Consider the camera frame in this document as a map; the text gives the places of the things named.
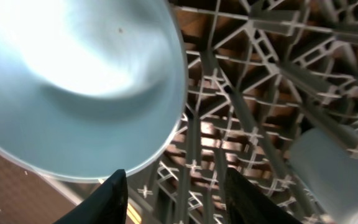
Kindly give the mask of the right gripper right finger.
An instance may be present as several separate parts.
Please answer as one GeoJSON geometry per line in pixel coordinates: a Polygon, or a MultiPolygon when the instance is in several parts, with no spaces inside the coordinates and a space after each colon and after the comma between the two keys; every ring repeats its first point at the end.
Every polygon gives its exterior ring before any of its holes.
{"type": "Polygon", "coordinates": [[[232,167],[226,170],[224,190],[230,224],[301,224],[232,167]]]}

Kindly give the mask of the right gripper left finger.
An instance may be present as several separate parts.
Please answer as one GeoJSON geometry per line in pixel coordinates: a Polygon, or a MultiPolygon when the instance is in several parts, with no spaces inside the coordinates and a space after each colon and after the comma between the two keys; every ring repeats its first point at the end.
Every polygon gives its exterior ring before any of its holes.
{"type": "Polygon", "coordinates": [[[119,169],[55,224],[125,224],[127,204],[126,172],[119,169]]]}

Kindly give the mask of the light blue cup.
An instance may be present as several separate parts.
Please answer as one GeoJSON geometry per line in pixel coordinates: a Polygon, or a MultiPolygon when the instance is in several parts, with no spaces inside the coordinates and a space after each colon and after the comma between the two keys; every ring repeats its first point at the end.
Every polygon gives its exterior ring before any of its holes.
{"type": "Polygon", "coordinates": [[[313,128],[293,141],[294,173],[336,223],[358,223],[358,158],[313,128]]]}

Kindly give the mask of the light blue rice bowl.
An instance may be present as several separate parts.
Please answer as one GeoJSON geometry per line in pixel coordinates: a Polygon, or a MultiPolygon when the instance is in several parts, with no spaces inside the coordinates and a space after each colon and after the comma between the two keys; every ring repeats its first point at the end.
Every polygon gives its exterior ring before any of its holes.
{"type": "Polygon", "coordinates": [[[0,155],[48,177],[132,175],[172,141],[188,69],[163,0],[0,0],[0,155]]]}

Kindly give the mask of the wooden chopstick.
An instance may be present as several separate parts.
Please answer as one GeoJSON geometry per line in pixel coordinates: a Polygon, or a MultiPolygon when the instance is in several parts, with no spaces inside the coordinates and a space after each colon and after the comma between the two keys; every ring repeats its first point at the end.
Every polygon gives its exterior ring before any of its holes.
{"type": "Polygon", "coordinates": [[[130,204],[127,204],[127,221],[126,223],[141,224],[142,217],[139,215],[137,210],[130,204]]]}

